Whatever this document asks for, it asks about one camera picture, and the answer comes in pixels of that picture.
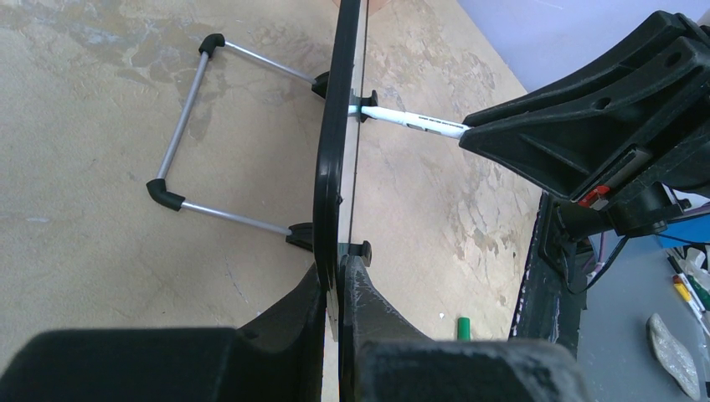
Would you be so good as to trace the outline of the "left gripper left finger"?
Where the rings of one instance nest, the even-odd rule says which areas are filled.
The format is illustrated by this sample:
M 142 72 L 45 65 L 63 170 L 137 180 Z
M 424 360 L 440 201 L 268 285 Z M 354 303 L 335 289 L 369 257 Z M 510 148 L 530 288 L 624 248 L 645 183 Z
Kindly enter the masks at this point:
M 243 327 L 67 329 L 32 338 L 4 401 L 318 401 L 326 302 L 315 268 Z

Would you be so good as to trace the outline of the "white marker with green cap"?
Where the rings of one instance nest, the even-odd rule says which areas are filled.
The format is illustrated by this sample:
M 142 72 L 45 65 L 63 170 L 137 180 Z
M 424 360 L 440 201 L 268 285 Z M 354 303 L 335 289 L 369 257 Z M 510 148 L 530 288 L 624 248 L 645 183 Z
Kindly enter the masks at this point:
M 460 139 L 466 131 L 471 129 L 470 126 L 453 121 L 407 111 L 396 111 L 380 106 L 349 106 L 347 113 L 353 117 L 386 121 L 409 129 L 454 139 Z

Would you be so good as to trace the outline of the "white whiteboard with black frame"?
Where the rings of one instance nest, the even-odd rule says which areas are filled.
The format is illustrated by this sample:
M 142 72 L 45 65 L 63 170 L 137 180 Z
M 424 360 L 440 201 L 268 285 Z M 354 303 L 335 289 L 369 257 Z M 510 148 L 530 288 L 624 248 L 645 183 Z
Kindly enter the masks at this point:
M 357 176 L 361 110 L 375 104 L 377 95 L 363 92 L 368 30 L 367 1 L 342 1 L 329 70 L 317 77 L 304 75 L 274 60 L 229 42 L 221 33 L 206 36 L 198 48 L 200 60 L 185 105 L 172 134 L 156 177 L 147 182 L 151 199 L 179 211 L 188 209 L 222 219 L 265 229 L 286 237 L 289 244 L 313 253 L 321 286 L 327 292 L 327 314 L 332 335 L 341 328 L 341 298 L 337 273 L 343 257 L 368 250 L 367 245 L 351 244 L 352 208 Z M 202 84 L 208 62 L 218 49 L 230 49 L 289 75 L 306 81 L 324 101 L 324 112 L 316 155 L 316 173 L 311 222 L 289 228 L 250 219 L 243 215 L 196 204 L 167 189 L 166 177 Z

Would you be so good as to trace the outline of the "grey stone on floor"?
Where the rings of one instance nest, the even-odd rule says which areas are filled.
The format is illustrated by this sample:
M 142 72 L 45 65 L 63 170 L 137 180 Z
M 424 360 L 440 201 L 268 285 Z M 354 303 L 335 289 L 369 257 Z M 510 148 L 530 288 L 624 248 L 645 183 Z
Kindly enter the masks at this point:
M 697 366 L 687 348 L 674 337 L 659 314 L 646 321 L 646 339 L 651 355 L 693 401 L 701 399 Z

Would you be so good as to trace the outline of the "green marker cap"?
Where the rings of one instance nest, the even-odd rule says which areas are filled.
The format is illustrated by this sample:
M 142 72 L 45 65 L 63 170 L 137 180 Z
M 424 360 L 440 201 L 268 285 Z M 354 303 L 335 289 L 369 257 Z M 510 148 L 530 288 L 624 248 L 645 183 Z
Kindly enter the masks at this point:
M 471 340 L 471 320 L 469 317 L 457 318 L 456 339 L 465 342 L 469 342 Z

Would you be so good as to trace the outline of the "screwdrivers on floor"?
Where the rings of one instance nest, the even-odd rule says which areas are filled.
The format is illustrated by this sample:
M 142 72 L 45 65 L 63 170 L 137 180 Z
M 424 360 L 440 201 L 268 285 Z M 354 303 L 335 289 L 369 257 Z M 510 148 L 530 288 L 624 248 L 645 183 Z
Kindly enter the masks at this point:
M 674 287 L 690 306 L 702 330 L 709 336 L 709 266 L 706 247 L 666 249 Z

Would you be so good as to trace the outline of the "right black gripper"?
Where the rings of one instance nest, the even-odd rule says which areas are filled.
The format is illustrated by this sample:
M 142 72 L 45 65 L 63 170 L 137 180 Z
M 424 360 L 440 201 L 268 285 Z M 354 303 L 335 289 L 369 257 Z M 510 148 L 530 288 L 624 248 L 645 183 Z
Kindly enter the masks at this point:
M 656 11 L 585 67 L 464 123 L 461 148 L 559 198 L 609 189 L 601 211 L 554 204 L 569 238 L 659 233 L 682 213 L 666 188 L 709 196 L 709 28 Z

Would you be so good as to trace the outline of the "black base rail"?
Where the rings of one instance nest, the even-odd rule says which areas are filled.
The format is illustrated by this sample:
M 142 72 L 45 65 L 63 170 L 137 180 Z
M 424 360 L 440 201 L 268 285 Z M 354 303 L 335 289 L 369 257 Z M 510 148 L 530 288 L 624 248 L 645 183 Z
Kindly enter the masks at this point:
M 537 217 L 508 337 L 542 339 L 578 353 L 584 293 L 568 289 L 577 246 L 563 231 L 558 203 L 544 193 Z

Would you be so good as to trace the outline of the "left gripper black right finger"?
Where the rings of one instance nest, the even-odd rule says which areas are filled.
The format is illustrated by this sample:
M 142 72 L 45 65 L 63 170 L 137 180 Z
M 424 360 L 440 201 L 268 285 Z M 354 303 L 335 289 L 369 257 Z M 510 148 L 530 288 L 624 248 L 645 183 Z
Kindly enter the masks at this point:
M 376 289 L 363 258 L 338 274 L 342 401 L 588 401 L 565 348 L 534 339 L 435 341 Z

